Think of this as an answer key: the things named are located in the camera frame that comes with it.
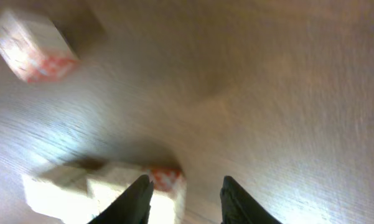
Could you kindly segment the plain wooden block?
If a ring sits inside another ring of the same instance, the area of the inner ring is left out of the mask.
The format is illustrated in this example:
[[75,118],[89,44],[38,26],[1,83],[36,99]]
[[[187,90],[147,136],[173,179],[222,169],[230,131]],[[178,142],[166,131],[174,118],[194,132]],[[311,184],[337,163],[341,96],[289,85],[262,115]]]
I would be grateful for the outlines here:
[[59,80],[79,62],[49,18],[10,8],[0,13],[0,55],[26,83]]
[[144,174],[154,183],[148,224],[181,223],[187,191],[187,181],[183,173],[180,170],[125,163],[110,163],[88,175],[88,191],[97,208],[97,216]]

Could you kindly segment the wooden block with apple picture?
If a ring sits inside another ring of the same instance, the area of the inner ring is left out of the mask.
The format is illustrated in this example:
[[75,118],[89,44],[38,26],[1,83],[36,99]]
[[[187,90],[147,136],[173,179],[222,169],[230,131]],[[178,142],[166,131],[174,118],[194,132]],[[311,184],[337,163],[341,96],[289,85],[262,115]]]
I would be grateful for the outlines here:
[[89,223],[98,212],[88,192],[88,173],[80,167],[51,164],[22,175],[28,206],[63,223]]

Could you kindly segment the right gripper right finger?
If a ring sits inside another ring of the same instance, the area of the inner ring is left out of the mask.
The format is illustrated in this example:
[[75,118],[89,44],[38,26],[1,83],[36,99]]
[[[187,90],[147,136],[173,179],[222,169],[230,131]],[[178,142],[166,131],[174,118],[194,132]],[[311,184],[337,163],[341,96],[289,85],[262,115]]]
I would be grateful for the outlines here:
[[281,224],[229,175],[223,179],[220,200],[222,224]]

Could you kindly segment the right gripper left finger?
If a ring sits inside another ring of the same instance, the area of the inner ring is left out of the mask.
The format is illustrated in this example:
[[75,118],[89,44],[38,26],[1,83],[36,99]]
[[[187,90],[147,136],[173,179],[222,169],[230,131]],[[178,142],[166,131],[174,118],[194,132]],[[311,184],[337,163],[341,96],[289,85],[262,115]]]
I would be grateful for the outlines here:
[[153,193],[154,183],[141,175],[88,224],[148,224]]

